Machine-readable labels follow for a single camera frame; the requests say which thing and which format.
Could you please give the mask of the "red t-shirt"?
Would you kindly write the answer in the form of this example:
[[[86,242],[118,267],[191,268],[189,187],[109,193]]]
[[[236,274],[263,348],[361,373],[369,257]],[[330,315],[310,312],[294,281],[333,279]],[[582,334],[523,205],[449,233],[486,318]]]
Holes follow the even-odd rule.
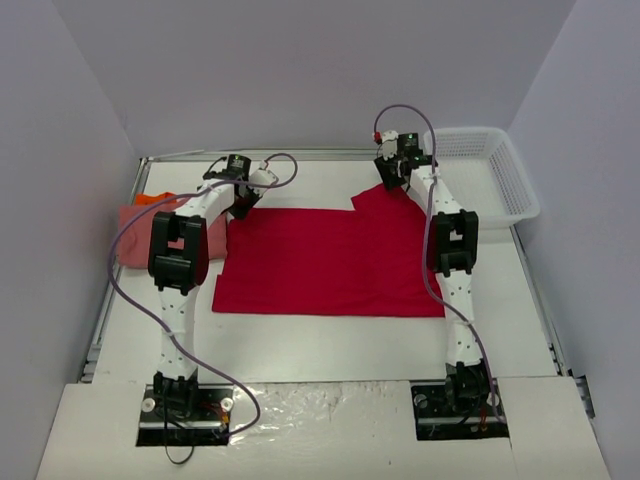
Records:
[[[216,313],[439,318],[421,269],[426,217],[403,190],[377,185],[350,210],[256,208],[230,222]]]

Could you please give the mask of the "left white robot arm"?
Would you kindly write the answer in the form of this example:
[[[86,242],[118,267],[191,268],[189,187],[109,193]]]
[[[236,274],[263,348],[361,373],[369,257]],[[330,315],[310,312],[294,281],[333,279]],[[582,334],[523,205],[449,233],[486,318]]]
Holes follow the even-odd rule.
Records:
[[[196,299],[209,269],[208,229],[228,210],[242,215],[260,198],[258,190],[238,184],[250,179],[251,160],[239,154],[224,160],[224,169],[206,171],[194,197],[152,219],[148,271],[159,291],[163,328],[153,395],[183,419],[201,406],[198,366],[183,352],[194,345]]]

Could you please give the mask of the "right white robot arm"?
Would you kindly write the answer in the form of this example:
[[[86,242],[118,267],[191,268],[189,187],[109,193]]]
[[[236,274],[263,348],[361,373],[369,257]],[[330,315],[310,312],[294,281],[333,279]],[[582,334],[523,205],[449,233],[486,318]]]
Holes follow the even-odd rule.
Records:
[[[477,261],[479,218],[454,198],[432,154],[416,133],[373,133],[374,164],[388,189],[407,187],[426,207],[422,273],[432,299],[444,308],[447,347],[443,398],[466,421],[494,386],[486,351],[474,327],[472,272]]]

